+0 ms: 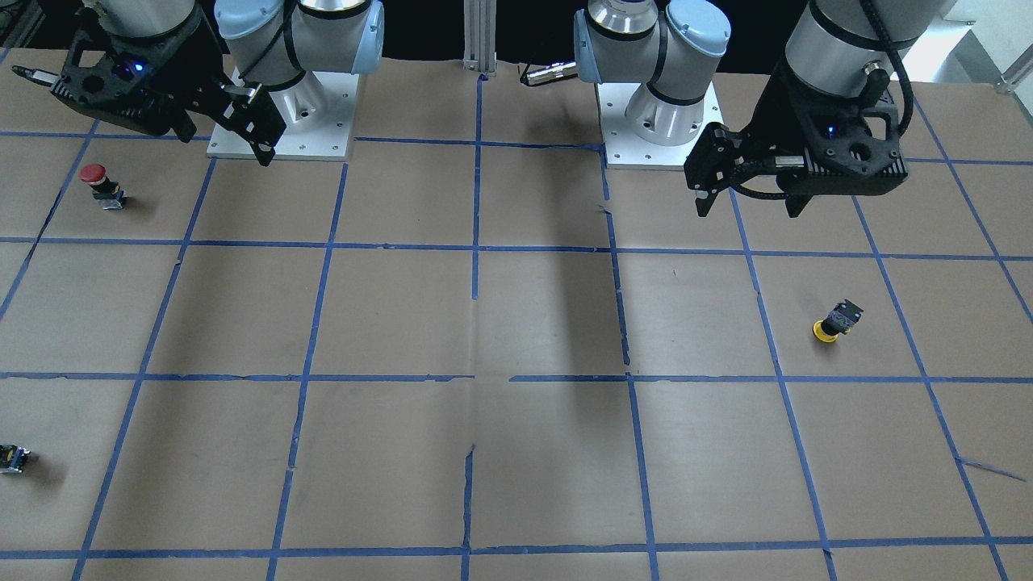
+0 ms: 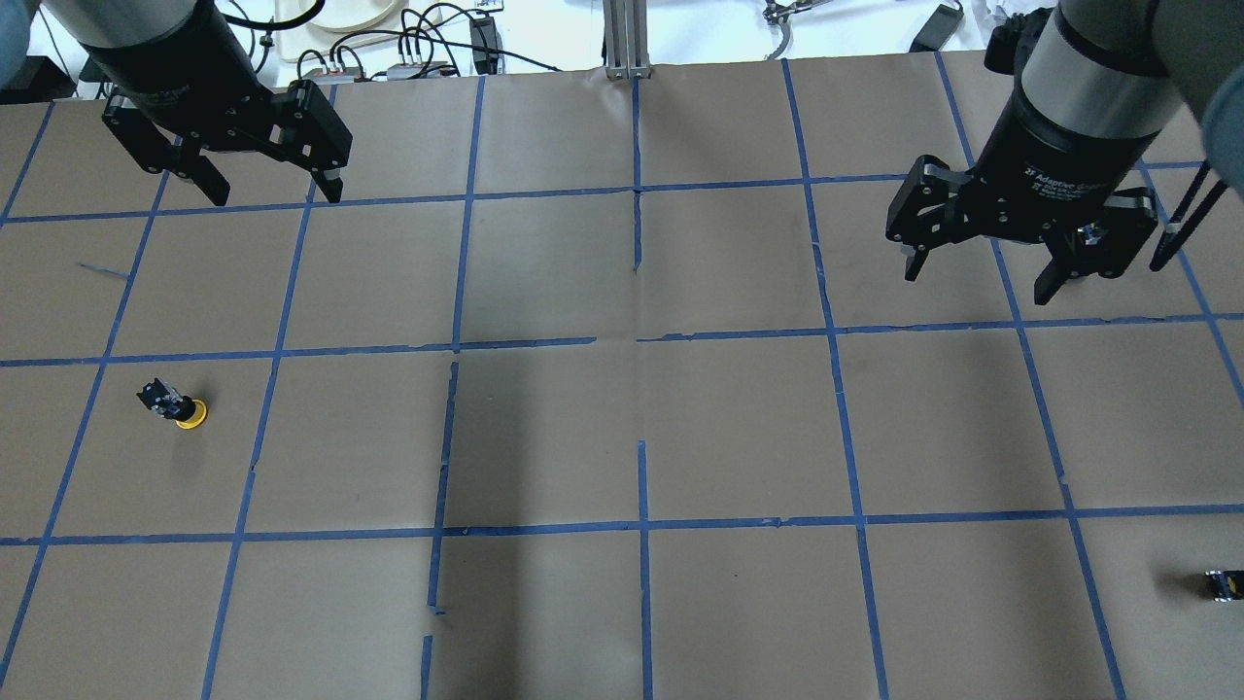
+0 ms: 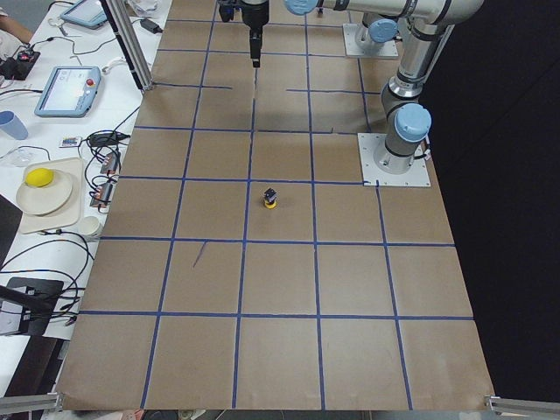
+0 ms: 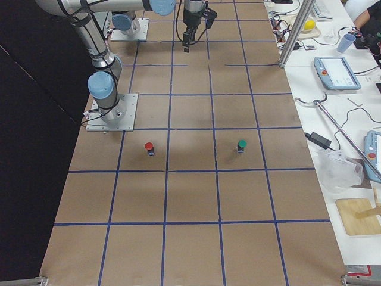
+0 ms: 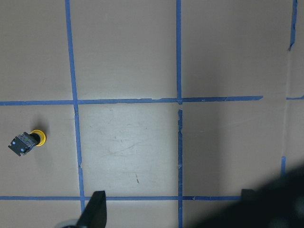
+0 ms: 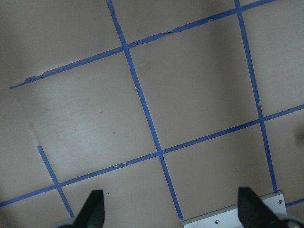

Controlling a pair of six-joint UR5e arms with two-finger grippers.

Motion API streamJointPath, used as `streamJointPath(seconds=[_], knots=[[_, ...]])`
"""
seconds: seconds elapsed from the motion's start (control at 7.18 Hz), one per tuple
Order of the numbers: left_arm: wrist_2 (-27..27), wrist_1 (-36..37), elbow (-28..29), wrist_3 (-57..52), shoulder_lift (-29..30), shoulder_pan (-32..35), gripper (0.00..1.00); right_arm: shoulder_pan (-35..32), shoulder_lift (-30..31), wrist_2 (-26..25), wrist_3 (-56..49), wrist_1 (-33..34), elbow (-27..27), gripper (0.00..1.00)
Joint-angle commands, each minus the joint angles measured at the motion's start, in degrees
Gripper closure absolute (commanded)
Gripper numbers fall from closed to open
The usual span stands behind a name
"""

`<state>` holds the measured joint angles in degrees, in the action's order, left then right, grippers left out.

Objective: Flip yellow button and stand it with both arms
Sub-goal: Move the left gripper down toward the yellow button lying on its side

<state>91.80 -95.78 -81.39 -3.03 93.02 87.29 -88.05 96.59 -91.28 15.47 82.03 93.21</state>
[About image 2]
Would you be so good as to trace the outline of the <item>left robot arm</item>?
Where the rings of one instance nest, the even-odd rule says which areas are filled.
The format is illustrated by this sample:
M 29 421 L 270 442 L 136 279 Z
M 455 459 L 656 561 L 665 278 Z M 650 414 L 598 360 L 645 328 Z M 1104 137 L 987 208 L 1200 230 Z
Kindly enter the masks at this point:
M 53 1 L 51 12 L 113 85 L 102 121 L 143 172 L 224 205 L 230 185 L 208 155 L 255 152 L 342 198 L 351 131 L 312 81 L 262 85 L 213 1 Z

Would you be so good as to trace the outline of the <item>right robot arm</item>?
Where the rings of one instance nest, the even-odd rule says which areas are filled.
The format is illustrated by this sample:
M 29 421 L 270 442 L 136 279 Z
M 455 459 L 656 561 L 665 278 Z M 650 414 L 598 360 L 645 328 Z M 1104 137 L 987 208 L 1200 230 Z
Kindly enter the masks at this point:
M 1242 190 L 1239 1 L 1060 1 L 995 29 L 984 62 L 1013 91 L 977 164 L 921 155 L 889 203 L 911 282 L 934 249 L 978 236 L 1046 249 L 1036 305 L 1123 275 L 1158 225 L 1154 191 L 1123 179 L 1181 107 L 1218 190 Z

